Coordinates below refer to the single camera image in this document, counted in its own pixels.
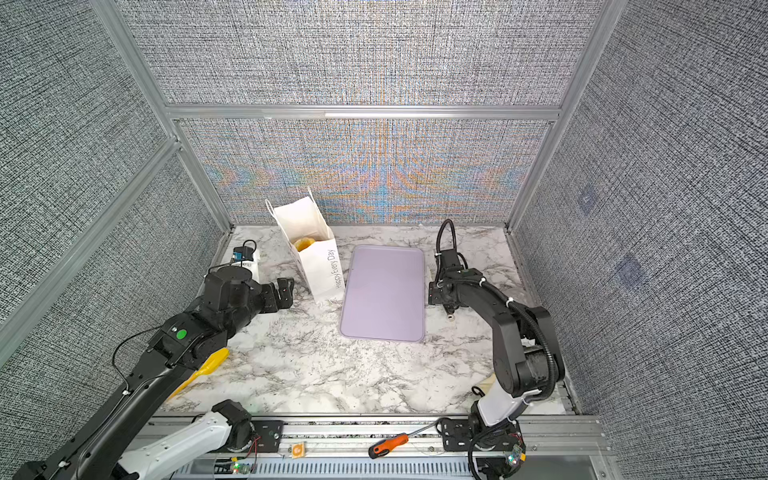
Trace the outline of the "small striped bun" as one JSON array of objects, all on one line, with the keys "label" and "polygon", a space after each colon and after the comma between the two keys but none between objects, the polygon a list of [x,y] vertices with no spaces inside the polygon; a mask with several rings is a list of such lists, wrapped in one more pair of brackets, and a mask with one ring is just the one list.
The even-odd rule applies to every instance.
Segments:
[{"label": "small striped bun", "polygon": [[293,246],[294,246],[294,248],[296,249],[297,252],[302,252],[302,251],[308,249],[309,247],[311,247],[315,242],[316,242],[316,240],[314,238],[302,237],[302,238],[296,240],[293,243]]}]

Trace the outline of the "white paper gift bag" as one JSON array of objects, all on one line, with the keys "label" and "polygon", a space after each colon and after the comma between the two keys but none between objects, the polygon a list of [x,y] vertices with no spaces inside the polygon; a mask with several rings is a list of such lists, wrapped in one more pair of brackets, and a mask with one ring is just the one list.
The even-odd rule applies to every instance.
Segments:
[{"label": "white paper gift bag", "polygon": [[[276,221],[313,299],[316,302],[339,299],[345,292],[345,280],[337,241],[310,189],[307,195],[290,204],[265,205]],[[297,252],[293,243],[311,237],[316,242]]]}]

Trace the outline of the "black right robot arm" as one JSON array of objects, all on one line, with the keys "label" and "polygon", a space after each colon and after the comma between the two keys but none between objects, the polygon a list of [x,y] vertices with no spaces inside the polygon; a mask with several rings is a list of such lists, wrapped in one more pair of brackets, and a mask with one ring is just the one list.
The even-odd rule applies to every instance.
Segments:
[{"label": "black right robot arm", "polygon": [[484,444],[510,426],[533,404],[545,401],[562,381],[565,367],[551,316],[504,294],[458,251],[454,222],[440,225],[435,246],[436,273],[428,286],[428,304],[447,315],[466,308],[491,328],[495,380],[473,405],[471,440]]}]

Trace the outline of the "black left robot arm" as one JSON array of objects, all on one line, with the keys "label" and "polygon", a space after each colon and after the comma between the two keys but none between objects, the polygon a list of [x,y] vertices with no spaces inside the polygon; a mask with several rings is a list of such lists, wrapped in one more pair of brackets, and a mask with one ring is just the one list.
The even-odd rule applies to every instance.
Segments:
[{"label": "black left robot arm", "polygon": [[255,439],[251,416],[238,402],[216,404],[184,431],[144,451],[131,442],[158,408],[212,354],[259,314],[293,304],[295,282],[261,284],[250,269],[222,264],[205,276],[203,292],[181,313],[152,330],[123,387],[44,460],[28,461],[17,479],[161,479],[195,457],[221,448],[241,450]]}]

